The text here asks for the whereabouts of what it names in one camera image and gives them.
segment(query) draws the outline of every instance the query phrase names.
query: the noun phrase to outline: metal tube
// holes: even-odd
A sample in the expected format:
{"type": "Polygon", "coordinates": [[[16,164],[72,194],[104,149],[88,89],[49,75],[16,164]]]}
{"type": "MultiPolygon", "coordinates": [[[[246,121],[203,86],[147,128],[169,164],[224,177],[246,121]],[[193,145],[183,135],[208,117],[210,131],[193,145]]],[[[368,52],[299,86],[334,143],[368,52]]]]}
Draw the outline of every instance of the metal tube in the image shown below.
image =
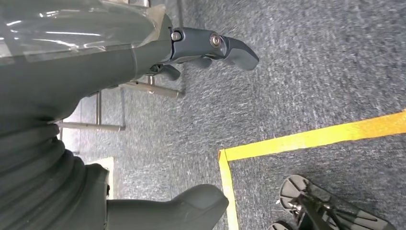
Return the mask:
{"type": "Polygon", "coordinates": [[[168,89],[168,88],[164,88],[164,87],[160,87],[160,86],[156,86],[156,85],[150,85],[148,83],[143,83],[143,82],[139,82],[139,81],[131,81],[126,84],[122,84],[121,86],[129,87],[129,88],[132,88],[135,90],[140,90],[140,91],[147,91],[152,94],[158,94],[158,95],[163,95],[163,96],[167,96],[167,97],[178,98],[178,97],[183,96],[183,93],[181,93],[178,90],[172,90],[172,89],[168,89]]]}
{"type": "Polygon", "coordinates": [[[96,124],[97,125],[101,125],[102,124],[102,94],[101,94],[102,92],[100,91],[100,92],[98,92],[97,93],[97,98],[96,98],[96,124]]]}
{"type": "Polygon", "coordinates": [[[56,123],[60,128],[75,128],[75,129],[95,129],[95,130],[107,130],[107,131],[123,131],[124,126],[114,126],[114,125],[97,125],[90,123],[79,123],[79,122],[58,122],[56,123]]]}
{"type": "Polygon", "coordinates": [[[155,77],[154,76],[148,76],[147,84],[148,85],[155,85],[155,77]]]}

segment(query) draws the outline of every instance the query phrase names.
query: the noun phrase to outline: yellow tape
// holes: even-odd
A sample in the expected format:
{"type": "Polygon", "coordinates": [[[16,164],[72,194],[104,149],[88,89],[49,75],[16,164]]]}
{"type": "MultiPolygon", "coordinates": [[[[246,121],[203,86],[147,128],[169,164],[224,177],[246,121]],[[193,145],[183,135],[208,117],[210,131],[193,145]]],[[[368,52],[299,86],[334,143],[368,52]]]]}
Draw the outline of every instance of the yellow tape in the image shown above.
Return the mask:
{"type": "Polygon", "coordinates": [[[227,149],[228,161],[328,145],[348,140],[406,133],[406,110],[397,114],[330,126],[227,149]]]}
{"type": "Polygon", "coordinates": [[[220,166],[221,181],[223,184],[224,195],[228,198],[227,222],[228,229],[238,230],[238,219],[236,209],[236,198],[234,197],[233,181],[231,179],[230,166],[228,166],[226,151],[221,150],[218,154],[218,163],[220,166]]]}
{"type": "Polygon", "coordinates": [[[238,230],[239,226],[236,199],[228,161],[317,147],[342,141],[377,138],[401,133],[406,133],[406,110],[397,114],[330,126],[221,150],[219,153],[219,165],[223,192],[230,203],[227,208],[229,229],[238,230]]]}

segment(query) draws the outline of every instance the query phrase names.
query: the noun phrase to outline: bolt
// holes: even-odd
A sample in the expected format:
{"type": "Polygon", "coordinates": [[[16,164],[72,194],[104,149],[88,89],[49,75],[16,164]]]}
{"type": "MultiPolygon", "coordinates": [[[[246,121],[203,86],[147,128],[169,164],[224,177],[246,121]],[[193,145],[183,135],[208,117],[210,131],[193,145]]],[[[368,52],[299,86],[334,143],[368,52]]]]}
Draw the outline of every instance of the bolt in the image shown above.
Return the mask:
{"type": "Polygon", "coordinates": [[[171,33],[170,37],[171,37],[172,41],[179,41],[182,39],[182,35],[177,31],[171,33]]]}
{"type": "Polygon", "coordinates": [[[220,36],[216,33],[212,33],[212,35],[210,36],[210,43],[214,48],[219,48],[221,44],[220,36]]]}

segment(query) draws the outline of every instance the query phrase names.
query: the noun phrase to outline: yellow line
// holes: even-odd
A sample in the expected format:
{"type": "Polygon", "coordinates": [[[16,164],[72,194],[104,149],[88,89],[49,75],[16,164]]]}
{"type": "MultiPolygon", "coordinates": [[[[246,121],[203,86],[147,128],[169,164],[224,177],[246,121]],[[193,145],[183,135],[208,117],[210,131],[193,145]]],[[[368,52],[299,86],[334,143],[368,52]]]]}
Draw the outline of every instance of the yellow line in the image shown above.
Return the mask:
{"type": "Polygon", "coordinates": [[[238,230],[238,219],[236,209],[236,198],[234,197],[233,180],[231,179],[230,166],[228,166],[226,151],[221,150],[218,154],[218,163],[220,166],[221,181],[223,184],[224,195],[228,198],[227,221],[228,229],[238,230]]]}
{"type": "Polygon", "coordinates": [[[406,110],[396,114],[330,126],[220,150],[219,166],[223,192],[229,201],[227,208],[229,229],[239,230],[233,181],[230,166],[228,165],[229,161],[317,147],[342,141],[377,138],[401,133],[406,133],[406,110]]]}
{"type": "Polygon", "coordinates": [[[406,133],[406,110],[397,114],[297,133],[227,149],[228,161],[311,148],[341,141],[406,133]]]}

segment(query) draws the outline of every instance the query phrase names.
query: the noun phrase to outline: clear plastic wrap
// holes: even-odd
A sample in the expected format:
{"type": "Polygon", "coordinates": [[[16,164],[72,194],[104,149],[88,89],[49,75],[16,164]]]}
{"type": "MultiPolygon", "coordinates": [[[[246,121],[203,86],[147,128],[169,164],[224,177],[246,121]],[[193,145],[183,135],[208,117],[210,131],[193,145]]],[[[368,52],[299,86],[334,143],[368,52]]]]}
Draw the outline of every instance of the clear plastic wrap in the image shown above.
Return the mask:
{"type": "Polygon", "coordinates": [[[143,46],[159,38],[165,6],[99,0],[1,3],[0,63],[42,61],[143,46]]]}

